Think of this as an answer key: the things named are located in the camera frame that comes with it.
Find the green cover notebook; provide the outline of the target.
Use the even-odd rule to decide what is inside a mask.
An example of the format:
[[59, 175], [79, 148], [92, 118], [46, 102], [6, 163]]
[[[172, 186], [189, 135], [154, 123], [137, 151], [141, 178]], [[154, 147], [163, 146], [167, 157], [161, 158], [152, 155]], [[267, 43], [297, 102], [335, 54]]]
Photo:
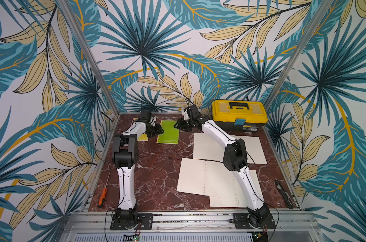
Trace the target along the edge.
[[162, 120], [161, 121], [161, 127], [164, 130], [164, 133], [158, 135], [157, 143], [172, 144], [172, 145], [178, 144], [180, 130], [176, 129], [174, 127], [176, 123], [177, 123], [177, 121], [172, 121], [172, 120]]

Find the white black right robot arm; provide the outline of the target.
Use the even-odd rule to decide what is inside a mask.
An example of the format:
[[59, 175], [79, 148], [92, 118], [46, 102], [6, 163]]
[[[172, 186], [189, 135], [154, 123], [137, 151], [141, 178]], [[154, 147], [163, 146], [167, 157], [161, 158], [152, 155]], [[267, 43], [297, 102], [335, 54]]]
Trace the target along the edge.
[[242, 139], [233, 138], [207, 115], [193, 115], [188, 119], [180, 118], [174, 127], [185, 132], [197, 128], [216, 141], [224, 150], [224, 166], [233, 173], [246, 199], [249, 226], [252, 228], [275, 226], [270, 209], [261, 198], [249, 174], [248, 154]]

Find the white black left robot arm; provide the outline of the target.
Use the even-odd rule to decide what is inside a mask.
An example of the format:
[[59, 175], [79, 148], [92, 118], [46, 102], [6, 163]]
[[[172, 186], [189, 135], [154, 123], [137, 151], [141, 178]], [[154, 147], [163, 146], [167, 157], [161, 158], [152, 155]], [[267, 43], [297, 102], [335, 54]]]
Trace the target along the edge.
[[134, 173], [139, 159], [138, 138], [143, 134], [152, 138], [163, 133], [160, 124], [134, 121], [125, 132], [113, 137], [112, 162], [119, 182], [119, 201], [113, 212], [113, 224], [125, 228], [134, 228], [138, 224], [134, 191]]

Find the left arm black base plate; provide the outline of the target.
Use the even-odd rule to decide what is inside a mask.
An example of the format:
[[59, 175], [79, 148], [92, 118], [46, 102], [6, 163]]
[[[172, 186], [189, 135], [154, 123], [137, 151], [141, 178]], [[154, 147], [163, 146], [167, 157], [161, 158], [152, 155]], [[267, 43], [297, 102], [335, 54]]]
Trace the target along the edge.
[[152, 213], [140, 213], [136, 218], [123, 219], [122, 216], [113, 215], [110, 225], [111, 231], [134, 231], [140, 229], [140, 231], [150, 231], [153, 225]]

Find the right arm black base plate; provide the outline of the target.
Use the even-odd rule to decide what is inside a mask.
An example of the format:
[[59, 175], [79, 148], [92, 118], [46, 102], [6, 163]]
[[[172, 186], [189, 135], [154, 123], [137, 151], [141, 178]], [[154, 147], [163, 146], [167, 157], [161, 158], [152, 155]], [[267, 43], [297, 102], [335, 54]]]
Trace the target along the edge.
[[259, 217], [249, 213], [234, 213], [233, 220], [236, 229], [275, 229], [276, 227], [272, 214]]

